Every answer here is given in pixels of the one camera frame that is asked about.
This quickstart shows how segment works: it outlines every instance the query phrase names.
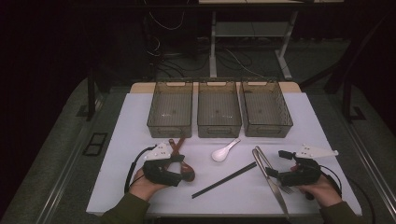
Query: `white ceramic spoon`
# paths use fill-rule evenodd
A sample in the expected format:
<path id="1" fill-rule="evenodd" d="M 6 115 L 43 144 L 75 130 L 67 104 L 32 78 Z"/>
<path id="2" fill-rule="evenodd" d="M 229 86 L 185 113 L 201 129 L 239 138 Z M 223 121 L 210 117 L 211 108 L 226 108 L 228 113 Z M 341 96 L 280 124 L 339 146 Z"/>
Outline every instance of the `white ceramic spoon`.
<path id="1" fill-rule="evenodd" d="M 230 149 L 240 141 L 241 139 L 235 138 L 227 147 L 223 147 L 219 150 L 212 152 L 212 159 L 214 161 L 224 161 Z"/>

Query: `white table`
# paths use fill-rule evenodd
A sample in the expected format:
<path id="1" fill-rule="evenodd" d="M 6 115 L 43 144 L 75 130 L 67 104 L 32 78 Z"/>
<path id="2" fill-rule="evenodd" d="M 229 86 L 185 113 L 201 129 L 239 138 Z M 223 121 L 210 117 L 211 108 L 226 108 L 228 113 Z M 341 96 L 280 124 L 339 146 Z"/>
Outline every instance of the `white table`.
<path id="1" fill-rule="evenodd" d="M 191 195 L 252 163 L 254 158 L 251 150 L 255 146 L 261 147 L 274 168 L 280 172 L 288 171 L 294 161 L 279 158 L 279 150 L 294 152 L 302 144 L 331 150 L 307 96 L 297 91 L 286 92 L 284 96 L 294 122 L 286 138 L 248 138 L 245 137 L 242 127 L 239 135 L 241 142 L 232 148 L 225 161 L 216 162 L 211 159 L 211 153 L 228 145 L 233 139 L 198 137 L 197 95 L 194 94 L 192 138 L 186 139 L 180 153 L 186 156 L 185 162 L 194 168 L 196 178 L 190 183 L 181 181 L 178 187 L 163 189 L 154 195 L 150 200 L 148 217 L 283 217 L 283 212 L 259 167 L 197 198 L 192 199 Z M 168 139 L 154 139 L 149 134 L 146 123 L 151 98 L 152 93 L 130 93 L 126 96 L 87 207 L 88 213 L 100 216 L 115 206 L 123 196 L 125 178 L 137 154 L 146 147 L 167 143 Z M 136 170 L 143 162 L 141 158 Z M 317 159 L 317 162 L 338 174 L 343 184 L 344 200 L 356 214 L 361 215 L 361 207 L 337 159 L 328 157 Z M 178 169 L 177 163 L 170 167 L 173 172 Z M 290 216 L 317 215 L 318 204 L 308 201 L 298 190 L 295 191 L 291 195 L 282 192 Z"/>

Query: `chopstick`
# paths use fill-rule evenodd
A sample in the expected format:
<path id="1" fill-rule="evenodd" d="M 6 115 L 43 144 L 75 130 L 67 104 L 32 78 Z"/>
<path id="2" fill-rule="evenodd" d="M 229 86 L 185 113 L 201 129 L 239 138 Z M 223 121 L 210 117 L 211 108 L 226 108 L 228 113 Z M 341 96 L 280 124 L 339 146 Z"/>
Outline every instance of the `chopstick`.
<path id="1" fill-rule="evenodd" d="M 233 179 L 234 177 L 236 177 L 238 175 L 241 175 L 242 173 L 244 173 L 244 172 L 246 172 L 246 171 L 248 171 L 248 170 L 250 170 L 250 169 L 252 169 L 252 168 L 254 168 L 256 166 L 257 166 L 257 163 L 254 161 L 253 163 L 245 166 L 244 168 L 238 170 L 237 172 L 235 172 L 235 173 L 233 173 L 233 174 L 221 179 L 220 181 L 216 182 L 215 184 L 213 184 L 213 185 L 211 185 L 211 186 L 209 186 L 209 187 L 207 187 L 205 189 L 202 189 L 202 190 L 192 194 L 191 196 L 192 196 L 192 198 L 196 198 L 196 197 L 200 196 L 201 194 L 204 194 L 205 192 L 210 191 L 211 189 L 217 187 L 218 185 L 220 185 L 220 184 L 222 184 L 224 182 L 227 182 L 227 181 Z"/>

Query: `human hand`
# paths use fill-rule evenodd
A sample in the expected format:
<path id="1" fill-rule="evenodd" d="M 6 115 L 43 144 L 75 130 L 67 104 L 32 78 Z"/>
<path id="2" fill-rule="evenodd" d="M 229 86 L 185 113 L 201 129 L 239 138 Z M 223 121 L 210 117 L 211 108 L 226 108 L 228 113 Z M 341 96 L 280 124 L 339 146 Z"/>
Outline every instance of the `human hand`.
<path id="1" fill-rule="evenodd" d="M 302 193 L 311 193 L 317 199 L 321 207 L 329 207 L 343 201 L 324 175 L 321 175 L 318 182 L 315 184 L 296 186 L 296 188 Z"/>
<path id="2" fill-rule="evenodd" d="M 149 201 L 152 195 L 160 189 L 167 188 L 168 186 L 162 184 L 154 184 L 149 181 L 143 173 L 142 168 L 140 168 L 134 175 L 134 180 L 132 186 L 129 188 L 129 193 L 134 196 Z"/>

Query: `gray plastic basket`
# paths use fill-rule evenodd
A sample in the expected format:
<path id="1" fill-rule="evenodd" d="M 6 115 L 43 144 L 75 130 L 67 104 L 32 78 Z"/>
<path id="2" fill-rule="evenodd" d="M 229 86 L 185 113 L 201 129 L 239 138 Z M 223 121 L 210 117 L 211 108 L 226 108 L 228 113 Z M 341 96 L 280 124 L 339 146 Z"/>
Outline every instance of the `gray plastic basket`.
<path id="1" fill-rule="evenodd" d="M 192 79 L 157 81 L 148 115 L 153 138 L 191 137 Z"/>
<path id="2" fill-rule="evenodd" d="M 235 138 L 242 126 L 234 80 L 201 78 L 198 91 L 198 136 Z"/>
<path id="3" fill-rule="evenodd" d="M 293 126 L 279 83 L 246 77 L 239 91 L 245 136 L 286 137 Z"/>

